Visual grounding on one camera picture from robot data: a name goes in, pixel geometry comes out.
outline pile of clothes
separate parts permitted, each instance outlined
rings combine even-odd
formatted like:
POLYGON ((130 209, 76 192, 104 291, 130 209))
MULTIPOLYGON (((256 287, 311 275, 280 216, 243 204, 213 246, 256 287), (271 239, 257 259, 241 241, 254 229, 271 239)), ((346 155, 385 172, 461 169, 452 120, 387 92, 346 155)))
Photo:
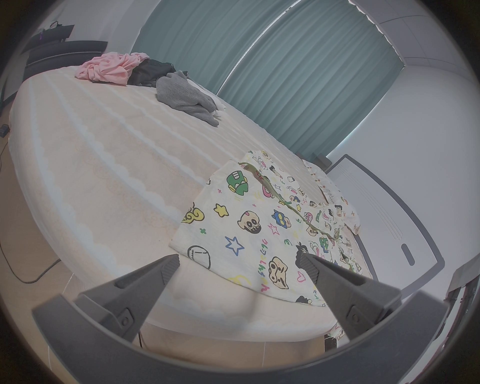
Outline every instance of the pile of clothes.
POLYGON ((151 59, 145 53, 105 53, 78 67, 75 77, 94 83, 156 87, 158 101, 173 109, 218 126, 225 105, 213 93, 193 82, 186 71, 171 63, 151 59))

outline green cartoon character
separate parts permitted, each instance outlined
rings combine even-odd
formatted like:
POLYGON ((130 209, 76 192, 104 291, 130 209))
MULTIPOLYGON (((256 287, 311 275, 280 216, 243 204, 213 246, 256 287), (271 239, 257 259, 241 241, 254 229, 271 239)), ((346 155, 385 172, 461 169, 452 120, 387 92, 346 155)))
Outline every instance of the green cartoon character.
POLYGON ((247 178, 243 175, 242 171, 235 171, 227 177, 228 188, 235 192, 237 195, 243 196, 245 192, 248 192, 247 178))

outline gray clothing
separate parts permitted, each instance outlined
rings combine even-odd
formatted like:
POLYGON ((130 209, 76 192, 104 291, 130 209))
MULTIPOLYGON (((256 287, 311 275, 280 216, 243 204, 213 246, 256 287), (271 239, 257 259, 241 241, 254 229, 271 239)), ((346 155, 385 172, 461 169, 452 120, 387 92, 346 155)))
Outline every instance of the gray clothing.
POLYGON ((213 99, 188 84, 187 76, 181 71, 167 73, 156 82, 157 100, 173 109, 183 111, 214 127, 218 121, 211 112, 216 110, 213 99))

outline pink blanket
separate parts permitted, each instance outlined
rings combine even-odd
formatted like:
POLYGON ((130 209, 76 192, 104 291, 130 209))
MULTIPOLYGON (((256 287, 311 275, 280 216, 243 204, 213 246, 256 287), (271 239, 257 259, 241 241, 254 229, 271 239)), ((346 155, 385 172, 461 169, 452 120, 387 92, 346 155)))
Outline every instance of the pink blanket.
POLYGON ((77 79, 127 85, 132 70, 148 58, 145 53, 135 52, 130 55, 121 55, 117 52, 104 53, 102 56, 94 57, 78 67, 75 77, 77 79))

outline green curtain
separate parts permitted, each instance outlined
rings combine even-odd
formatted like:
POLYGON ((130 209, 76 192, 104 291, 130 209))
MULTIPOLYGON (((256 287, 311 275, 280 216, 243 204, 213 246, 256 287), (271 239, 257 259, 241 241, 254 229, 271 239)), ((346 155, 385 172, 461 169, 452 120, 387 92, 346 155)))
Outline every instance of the green curtain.
POLYGON ((161 0, 133 46, 216 93, 242 54, 293 0, 161 0))
POLYGON ((303 0, 257 41, 218 95, 294 153, 330 153, 403 68, 347 0, 303 0))

